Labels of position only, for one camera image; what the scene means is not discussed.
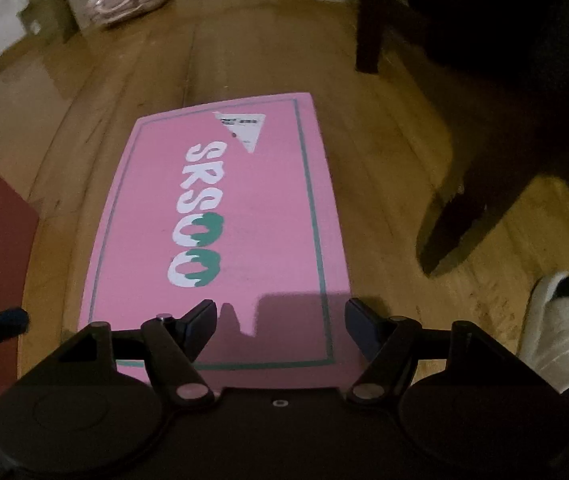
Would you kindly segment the pink box lid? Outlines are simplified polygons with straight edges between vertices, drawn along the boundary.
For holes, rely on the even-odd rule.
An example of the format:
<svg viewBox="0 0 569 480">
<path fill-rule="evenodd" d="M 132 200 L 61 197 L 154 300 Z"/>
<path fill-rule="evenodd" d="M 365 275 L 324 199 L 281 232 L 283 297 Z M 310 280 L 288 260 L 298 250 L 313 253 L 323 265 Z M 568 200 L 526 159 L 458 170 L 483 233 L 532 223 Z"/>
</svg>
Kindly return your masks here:
<svg viewBox="0 0 569 480">
<path fill-rule="evenodd" d="M 347 388 L 340 222 L 313 98 L 254 96 L 135 123 L 102 212 L 79 321 L 132 330 L 203 300 L 213 389 Z"/>
</svg>

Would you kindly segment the dark furniture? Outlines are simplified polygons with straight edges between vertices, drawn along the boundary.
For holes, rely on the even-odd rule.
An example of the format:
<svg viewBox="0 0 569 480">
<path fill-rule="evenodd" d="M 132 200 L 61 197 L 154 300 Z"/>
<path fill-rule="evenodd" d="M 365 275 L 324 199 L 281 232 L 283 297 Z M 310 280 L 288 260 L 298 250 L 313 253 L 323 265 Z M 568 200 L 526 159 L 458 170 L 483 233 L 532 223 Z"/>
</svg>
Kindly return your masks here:
<svg viewBox="0 0 569 480">
<path fill-rule="evenodd" d="M 480 104 L 478 148 L 422 221 L 416 256 L 441 274 L 539 176 L 569 186 L 569 0 L 359 0 L 355 67 L 374 74 L 388 32 L 430 62 L 441 103 Z"/>
</svg>

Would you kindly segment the cardboard box in corner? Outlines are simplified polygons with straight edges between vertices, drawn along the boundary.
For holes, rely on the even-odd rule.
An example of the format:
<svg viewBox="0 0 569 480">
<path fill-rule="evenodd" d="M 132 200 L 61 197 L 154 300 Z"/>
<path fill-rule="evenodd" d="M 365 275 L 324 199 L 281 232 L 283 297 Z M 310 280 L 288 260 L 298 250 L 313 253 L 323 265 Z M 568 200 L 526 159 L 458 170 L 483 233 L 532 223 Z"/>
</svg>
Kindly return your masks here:
<svg viewBox="0 0 569 480">
<path fill-rule="evenodd" d="M 28 0 L 18 18 L 26 32 L 42 44 L 67 42 L 79 31 L 68 0 Z"/>
</svg>

